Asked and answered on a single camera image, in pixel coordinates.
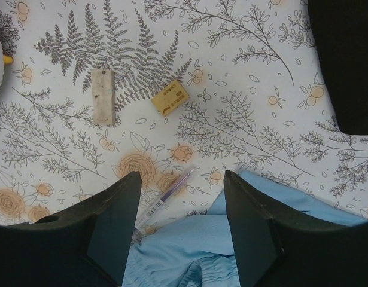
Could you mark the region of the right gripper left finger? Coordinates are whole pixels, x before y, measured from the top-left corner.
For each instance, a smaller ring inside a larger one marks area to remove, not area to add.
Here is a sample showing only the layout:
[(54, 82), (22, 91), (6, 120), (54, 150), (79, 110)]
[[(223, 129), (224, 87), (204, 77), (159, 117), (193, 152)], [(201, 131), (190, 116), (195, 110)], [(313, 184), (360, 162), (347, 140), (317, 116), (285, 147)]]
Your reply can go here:
[(0, 225), (0, 286), (121, 286), (141, 184), (130, 172), (33, 224)]

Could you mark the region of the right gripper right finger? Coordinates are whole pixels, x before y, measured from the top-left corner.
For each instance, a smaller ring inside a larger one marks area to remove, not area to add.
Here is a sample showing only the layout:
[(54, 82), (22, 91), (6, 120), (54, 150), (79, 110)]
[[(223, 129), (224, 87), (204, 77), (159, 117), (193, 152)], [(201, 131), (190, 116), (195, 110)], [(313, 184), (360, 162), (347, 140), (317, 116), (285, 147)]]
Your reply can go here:
[(318, 219), (232, 171), (224, 193), (241, 286), (368, 286), (368, 222)]

